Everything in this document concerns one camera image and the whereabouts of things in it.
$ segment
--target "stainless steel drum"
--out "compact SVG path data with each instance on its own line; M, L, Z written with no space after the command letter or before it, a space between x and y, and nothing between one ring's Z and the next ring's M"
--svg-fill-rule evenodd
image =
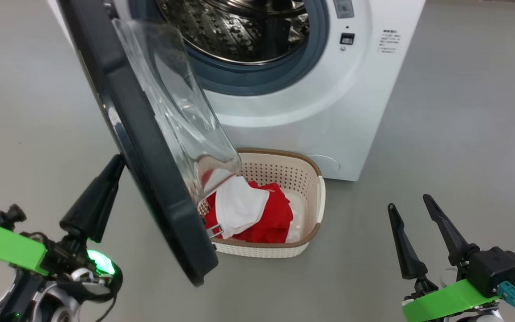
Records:
M300 0L156 0L164 18L198 51L228 63L260 65L305 44Z

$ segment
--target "open door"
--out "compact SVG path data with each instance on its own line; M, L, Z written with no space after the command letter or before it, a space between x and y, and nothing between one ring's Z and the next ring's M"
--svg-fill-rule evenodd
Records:
M58 0L74 49L127 167L182 269L216 267L198 204L241 161L196 83L180 33L119 21L100 0Z

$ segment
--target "gray floor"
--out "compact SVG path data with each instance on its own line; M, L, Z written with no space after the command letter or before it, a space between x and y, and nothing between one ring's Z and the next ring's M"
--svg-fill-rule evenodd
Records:
M43 0L0 1L0 208L19 204L21 230L59 238L59 218L115 152ZM98 246L125 273L107 321L401 321L412 283L386 205L399 207L431 279L449 265L423 193L468 241L515 250L515 4L428 3L362 177L327 186L323 226L302 255L220 255L195 289L125 173ZM0 264L0 294L11 278ZM82 320L105 309L87 305Z

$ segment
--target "green light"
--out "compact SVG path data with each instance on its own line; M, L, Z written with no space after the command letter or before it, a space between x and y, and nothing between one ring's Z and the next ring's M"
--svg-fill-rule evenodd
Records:
M96 263L98 271L103 271L104 273L114 275L115 270L113 262L108 257L92 249L89 249L86 252L89 255L89 258Z

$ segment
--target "plastic basket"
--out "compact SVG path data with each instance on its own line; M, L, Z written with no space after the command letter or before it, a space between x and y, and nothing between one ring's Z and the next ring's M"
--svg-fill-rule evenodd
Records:
M294 216L303 216L301 240L293 243L250 243L229 238L212 238L221 253L246 257L288 258L303 252L321 226L325 210L325 182L319 167L308 157L269 149L238 149L241 175L260 186L277 182L291 201ZM200 205L200 214L208 204Z

